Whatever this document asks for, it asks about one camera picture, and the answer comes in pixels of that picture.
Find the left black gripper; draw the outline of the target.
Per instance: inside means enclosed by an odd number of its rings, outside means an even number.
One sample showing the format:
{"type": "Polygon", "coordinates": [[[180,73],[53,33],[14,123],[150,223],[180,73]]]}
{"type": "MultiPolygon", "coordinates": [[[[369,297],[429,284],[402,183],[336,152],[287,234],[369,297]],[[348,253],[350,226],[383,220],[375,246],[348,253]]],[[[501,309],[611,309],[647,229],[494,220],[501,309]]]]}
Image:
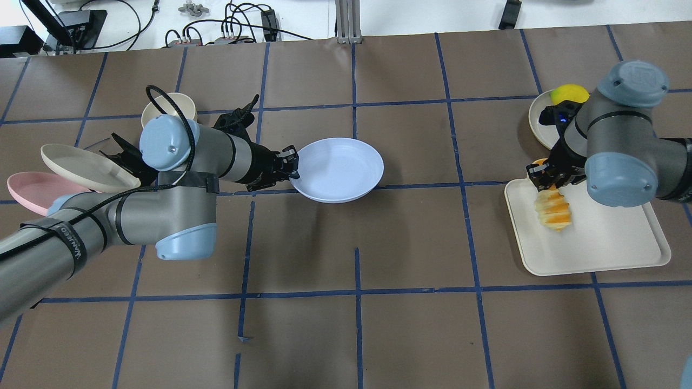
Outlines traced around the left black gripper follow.
{"type": "Polygon", "coordinates": [[[245,187],[250,192],[301,177],[298,172],[300,157],[293,145],[281,152],[273,152],[262,145],[251,145],[250,155],[250,167],[245,174],[245,187]]]}

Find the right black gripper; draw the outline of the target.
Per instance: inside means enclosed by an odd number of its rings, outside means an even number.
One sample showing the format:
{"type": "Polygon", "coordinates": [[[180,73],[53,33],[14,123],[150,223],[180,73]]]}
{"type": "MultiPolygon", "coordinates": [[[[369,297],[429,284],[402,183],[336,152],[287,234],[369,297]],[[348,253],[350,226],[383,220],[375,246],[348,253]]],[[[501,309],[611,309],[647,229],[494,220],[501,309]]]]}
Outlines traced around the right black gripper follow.
{"type": "Polygon", "coordinates": [[[587,176],[585,163],[587,158],[574,152],[563,139],[552,147],[550,155],[543,163],[527,165],[527,177],[539,192],[556,190],[566,185],[578,185],[587,176]]]}

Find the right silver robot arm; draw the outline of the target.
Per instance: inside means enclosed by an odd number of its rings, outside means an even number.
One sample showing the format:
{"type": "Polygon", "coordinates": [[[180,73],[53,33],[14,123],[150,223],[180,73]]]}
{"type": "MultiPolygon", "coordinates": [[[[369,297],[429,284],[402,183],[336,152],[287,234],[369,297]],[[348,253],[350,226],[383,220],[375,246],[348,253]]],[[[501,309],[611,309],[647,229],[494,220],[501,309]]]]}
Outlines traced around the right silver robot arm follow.
{"type": "Polygon", "coordinates": [[[545,162],[527,165],[530,182],[539,191],[585,182],[591,199],[610,207],[690,203],[690,138],[660,138],[653,128],[668,89],[660,67],[625,60],[589,96],[552,97],[538,121],[558,138],[545,162]]]}

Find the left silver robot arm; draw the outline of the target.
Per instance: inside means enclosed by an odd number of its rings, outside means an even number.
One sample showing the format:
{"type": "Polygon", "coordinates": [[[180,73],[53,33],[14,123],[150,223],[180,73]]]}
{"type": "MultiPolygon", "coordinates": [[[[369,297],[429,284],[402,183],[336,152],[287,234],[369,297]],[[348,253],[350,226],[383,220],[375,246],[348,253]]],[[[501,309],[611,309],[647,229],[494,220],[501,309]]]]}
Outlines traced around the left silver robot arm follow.
{"type": "Polygon", "coordinates": [[[204,259],[217,239],[218,183],[249,191],[297,179],[294,146],[272,152],[240,131],[163,114],[146,124],[139,149],[156,187],[57,199],[46,217],[2,239],[2,324],[47,297],[114,245],[153,245],[160,259],[204,259]]]}

